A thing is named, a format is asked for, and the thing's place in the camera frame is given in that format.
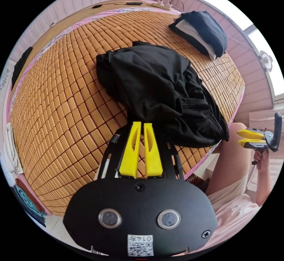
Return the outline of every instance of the knee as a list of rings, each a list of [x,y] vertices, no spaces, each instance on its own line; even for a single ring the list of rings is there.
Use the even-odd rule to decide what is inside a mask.
[[[241,122],[235,122],[235,123],[232,123],[230,129],[229,129],[229,132],[234,132],[236,133],[237,131],[239,130],[243,130],[243,129],[246,129],[247,126]]]
[[[240,140],[241,137],[237,134],[238,131],[246,129],[246,125],[240,122],[232,123],[230,129],[229,129],[229,134],[230,134],[230,140]]]

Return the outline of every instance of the window frame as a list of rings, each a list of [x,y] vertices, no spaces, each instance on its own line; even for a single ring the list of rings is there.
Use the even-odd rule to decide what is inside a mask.
[[[213,6],[212,4],[208,3],[207,1],[204,0],[197,0],[202,2],[203,4],[209,6],[210,8],[212,8],[213,10],[215,10],[216,12],[218,12],[219,14],[221,14],[224,18],[226,18],[247,40],[247,42],[251,45],[251,47],[254,49],[254,52],[262,66],[262,63],[258,57],[259,50],[256,48],[256,46],[254,45],[254,43],[251,41],[251,39],[249,38],[249,35],[251,33],[253,33],[255,30],[257,30],[256,26],[254,24],[250,25],[249,27],[247,27],[246,29],[242,30],[230,17],[228,17],[225,13],[223,13],[220,9],[218,9],[217,7]],[[274,88],[272,85],[272,81],[271,81],[271,77],[269,75],[269,72],[266,72],[263,68],[263,71],[266,75],[267,78],[267,82],[269,85],[269,90],[270,90],[270,94],[271,94],[271,99],[272,99],[272,104],[276,104],[276,103],[280,103],[280,102],[284,102],[284,94],[279,94],[279,95],[275,95],[274,93]]]

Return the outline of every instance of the bamboo sleeping mat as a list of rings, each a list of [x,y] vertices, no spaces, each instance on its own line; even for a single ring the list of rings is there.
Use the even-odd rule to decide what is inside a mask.
[[[11,123],[25,176],[55,215],[64,215],[71,196],[94,179],[107,141],[127,122],[125,108],[99,84],[96,55],[132,45],[161,44],[189,58],[227,123],[232,119],[244,81],[228,54],[214,62],[201,55],[168,25],[176,15],[127,12],[110,15],[58,40],[24,79],[11,112]],[[143,177],[140,143],[138,177]],[[184,173],[209,151],[178,147]]]

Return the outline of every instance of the blue cloth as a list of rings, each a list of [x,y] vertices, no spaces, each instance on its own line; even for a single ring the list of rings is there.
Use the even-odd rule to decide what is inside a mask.
[[[14,193],[16,199],[22,206],[22,208],[25,210],[25,212],[29,214],[33,219],[35,219],[39,224],[46,227],[45,226],[46,213],[40,212],[35,207],[34,203],[29,199],[27,194],[23,191],[23,189],[20,188],[18,185],[14,185],[13,187],[10,188]]]

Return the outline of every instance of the sticker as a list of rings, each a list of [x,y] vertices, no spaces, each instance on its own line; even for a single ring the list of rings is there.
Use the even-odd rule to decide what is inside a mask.
[[[127,235],[128,256],[154,256],[152,235]]]

